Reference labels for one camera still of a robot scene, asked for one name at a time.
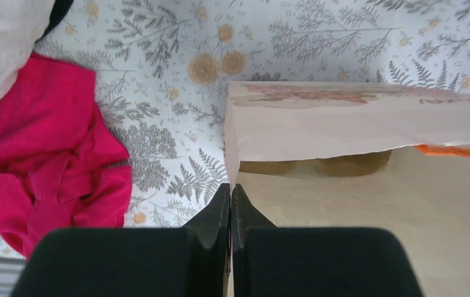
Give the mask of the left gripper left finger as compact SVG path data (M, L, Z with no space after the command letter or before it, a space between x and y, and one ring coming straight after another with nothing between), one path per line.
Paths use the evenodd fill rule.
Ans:
M179 228L65 228L35 248L12 296L226 296L230 187Z

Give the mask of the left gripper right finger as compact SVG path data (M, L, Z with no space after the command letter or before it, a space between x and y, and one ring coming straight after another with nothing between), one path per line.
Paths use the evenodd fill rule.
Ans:
M236 185L231 234L236 296L422 296L403 246L385 229L278 227Z

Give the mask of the peach paper bag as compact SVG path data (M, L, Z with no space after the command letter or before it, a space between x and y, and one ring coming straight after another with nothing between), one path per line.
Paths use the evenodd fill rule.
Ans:
M470 95L231 82L235 296L470 296Z

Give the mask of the single brown cup carrier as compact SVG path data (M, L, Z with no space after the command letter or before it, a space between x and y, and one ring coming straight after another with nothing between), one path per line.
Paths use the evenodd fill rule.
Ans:
M242 161L239 171L243 173L282 175L306 163L314 166L320 174L331 177L359 177L374 174L389 161L392 150L359 155L343 155L332 158L293 161Z

